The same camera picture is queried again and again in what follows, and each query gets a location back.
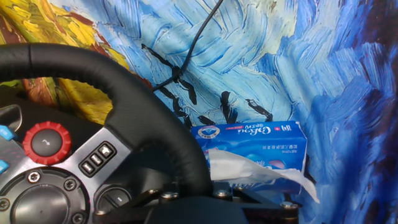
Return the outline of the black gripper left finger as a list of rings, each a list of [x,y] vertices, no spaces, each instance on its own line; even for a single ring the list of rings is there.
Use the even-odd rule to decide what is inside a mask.
[[[151,188],[125,204],[111,209],[99,208],[93,222],[107,223],[191,223],[193,216],[184,212],[178,203],[196,195],[192,183],[168,183],[160,188]]]

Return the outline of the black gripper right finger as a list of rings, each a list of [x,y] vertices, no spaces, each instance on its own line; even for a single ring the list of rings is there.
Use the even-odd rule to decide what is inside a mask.
[[[299,224],[299,206],[280,204],[244,187],[213,184],[213,195],[195,200],[195,221],[207,224]]]

